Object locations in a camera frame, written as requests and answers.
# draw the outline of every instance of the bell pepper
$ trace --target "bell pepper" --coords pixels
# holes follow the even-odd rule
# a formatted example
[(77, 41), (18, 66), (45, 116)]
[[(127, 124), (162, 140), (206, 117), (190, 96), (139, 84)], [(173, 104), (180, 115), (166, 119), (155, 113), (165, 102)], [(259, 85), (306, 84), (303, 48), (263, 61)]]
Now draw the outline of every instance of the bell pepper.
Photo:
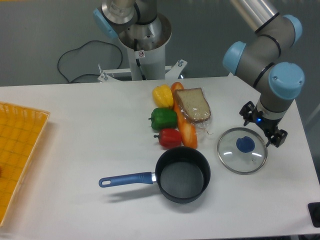
[(177, 127), (177, 113), (165, 107), (154, 109), (149, 120), (151, 120), (151, 127), (156, 131)]
[(174, 97), (170, 87), (166, 84), (157, 86), (155, 89), (153, 89), (152, 98), (159, 108), (172, 109), (174, 106)]
[[(175, 90), (177, 89), (184, 89), (184, 86), (180, 82), (175, 82), (171, 86), (171, 92), (174, 94)], [(173, 110), (176, 112), (177, 115), (177, 126), (179, 132), (181, 133), (182, 143), (184, 146), (196, 149), (198, 147), (198, 137), (196, 127), (188, 122), (185, 118), (181, 109), (178, 106), (177, 101), (174, 99)]]
[(179, 131), (172, 128), (165, 128), (159, 132), (159, 135), (154, 135), (154, 138), (159, 139), (161, 146), (172, 149), (181, 145), (181, 134)]

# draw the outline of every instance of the pot lid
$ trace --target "pot lid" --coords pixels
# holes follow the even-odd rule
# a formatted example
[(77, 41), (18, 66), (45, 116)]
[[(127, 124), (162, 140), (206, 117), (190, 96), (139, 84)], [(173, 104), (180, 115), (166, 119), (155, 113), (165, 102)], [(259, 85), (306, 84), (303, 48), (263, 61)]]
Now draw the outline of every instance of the pot lid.
[(267, 160), (264, 140), (244, 127), (231, 128), (222, 134), (217, 145), (223, 165), (236, 174), (251, 174), (259, 170)]

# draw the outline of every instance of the blue joint cap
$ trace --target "blue joint cap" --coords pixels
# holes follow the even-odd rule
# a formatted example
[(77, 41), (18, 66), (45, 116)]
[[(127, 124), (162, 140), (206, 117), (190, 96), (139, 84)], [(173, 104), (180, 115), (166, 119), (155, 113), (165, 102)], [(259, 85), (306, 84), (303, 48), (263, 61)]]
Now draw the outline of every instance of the blue joint cap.
[(237, 41), (229, 47), (223, 57), (223, 66), (233, 75), (236, 75), (237, 67), (245, 47), (246, 43)]
[(271, 69), (268, 80), (275, 95), (284, 100), (292, 100), (300, 94), (305, 74), (298, 65), (281, 62)]
[(244, 136), (243, 138), (238, 138), (236, 140), (236, 147), (240, 150), (242, 153), (250, 153), (253, 150), (255, 150), (255, 141), (249, 136)]
[(284, 15), (283, 17), (289, 19), (291, 21), (291, 23), (293, 24), (294, 31), (295, 31), (295, 39), (294, 39), (293, 44), (295, 44), (302, 35), (302, 32), (303, 32), (302, 24), (299, 21), (299, 19), (296, 18), (295, 16)]
[(96, 24), (105, 35), (107, 35), (111, 39), (115, 39), (118, 37), (118, 34), (110, 26), (108, 21), (104, 18), (104, 16), (102, 16), (101, 12), (97, 8), (93, 11), (93, 17)]

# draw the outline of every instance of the bread slice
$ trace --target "bread slice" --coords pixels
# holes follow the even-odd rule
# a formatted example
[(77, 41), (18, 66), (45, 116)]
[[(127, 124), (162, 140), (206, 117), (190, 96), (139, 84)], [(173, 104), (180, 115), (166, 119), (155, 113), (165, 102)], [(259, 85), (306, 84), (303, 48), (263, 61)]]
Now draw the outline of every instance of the bread slice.
[(200, 87), (177, 89), (173, 96), (190, 122), (197, 124), (210, 119), (210, 107)]

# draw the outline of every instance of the black pot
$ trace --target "black pot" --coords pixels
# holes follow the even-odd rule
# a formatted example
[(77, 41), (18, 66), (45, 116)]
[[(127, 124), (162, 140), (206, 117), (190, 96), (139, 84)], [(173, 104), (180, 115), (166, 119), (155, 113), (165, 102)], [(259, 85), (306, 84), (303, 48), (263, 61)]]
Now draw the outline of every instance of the black pot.
[(158, 183), (161, 193), (169, 200), (187, 204), (201, 196), (211, 177), (207, 159), (190, 147), (179, 146), (163, 153), (155, 166), (155, 172), (104, 177), (99, 180), (102, 188), (127, 184)]

